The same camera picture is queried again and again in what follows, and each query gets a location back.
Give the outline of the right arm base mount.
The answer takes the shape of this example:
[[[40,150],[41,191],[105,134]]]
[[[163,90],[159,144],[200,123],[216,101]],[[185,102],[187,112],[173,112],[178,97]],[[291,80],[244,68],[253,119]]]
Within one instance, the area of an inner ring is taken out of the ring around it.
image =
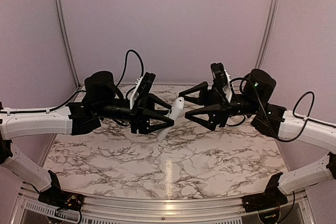
[[[269,208],[280,207],[287,204],[286,194],[279,189],[279,179],[283,173],[277,173],[271,176],[265,191],[257,194],[250,194],[242,197],[243,208],[245,212],[260,211]]]

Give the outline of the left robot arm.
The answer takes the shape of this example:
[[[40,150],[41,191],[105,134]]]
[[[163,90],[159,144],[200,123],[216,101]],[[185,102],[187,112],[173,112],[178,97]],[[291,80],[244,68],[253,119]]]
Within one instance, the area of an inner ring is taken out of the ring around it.
[[[12,139],[30,135],[85,135],[101,127],[104,119],[130,123],[133,134],[149,134],[174,125],[166,115],[171,106],[150,93],[155,74],[146,73],[135,91],[135,101],[127,100],[114,84],[113,74],[99,71],[85,80],[86,94],[80,102],[36,110],[1,108],[1,166],[9,169],[54,205],[66,202],[52,172],[36,163],[11,144]]]

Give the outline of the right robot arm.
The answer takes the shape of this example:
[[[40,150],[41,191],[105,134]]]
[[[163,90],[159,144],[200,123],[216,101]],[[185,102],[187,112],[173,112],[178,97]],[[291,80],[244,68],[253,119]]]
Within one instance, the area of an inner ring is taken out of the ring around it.
[[[202,82],[179,93],[186,101],[200,105],[199,109],[186,112],[186,119],[213,131],[226,126],[232,116],[252,116],[251,125],[265,136],[282,143],[301,141],[328,151],[309,165],[273,175],[260,195],[263,206],[273,206],[281,195],[335,179],[335,124],[270,104],[276,81],[261,69],[253,69],[245,77],[233,80],[229,80],[219,63],[212,64],[211,70],[211,88]]]

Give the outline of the white remote control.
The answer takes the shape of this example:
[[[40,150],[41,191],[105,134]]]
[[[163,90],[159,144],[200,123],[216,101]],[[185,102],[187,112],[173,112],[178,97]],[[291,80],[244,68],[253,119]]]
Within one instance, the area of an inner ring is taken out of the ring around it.
[[[172,105],[169,113],[167,114],[167,117],[172,119],[174,122],[176,119],[181,115],[182,111],[184,109],[184,98],[183,97],[178,97],[174,104]],[[165,137],[167,136],[168,132],[170,131],[172,127],[169,126],[167,128],[161,129],[157,132],[156,139],[158,142],[163,142]]]

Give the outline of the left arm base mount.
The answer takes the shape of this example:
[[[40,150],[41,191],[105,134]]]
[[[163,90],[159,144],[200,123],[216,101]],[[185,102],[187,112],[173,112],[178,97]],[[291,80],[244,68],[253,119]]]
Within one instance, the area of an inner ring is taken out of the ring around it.
[[[51,170],[48,173],[51,178],[51,187],[39,193],[38,201],[58,207],[58,210],[70,209],[80,211],[84,196],[79,193],[62,190],[57,175]]]

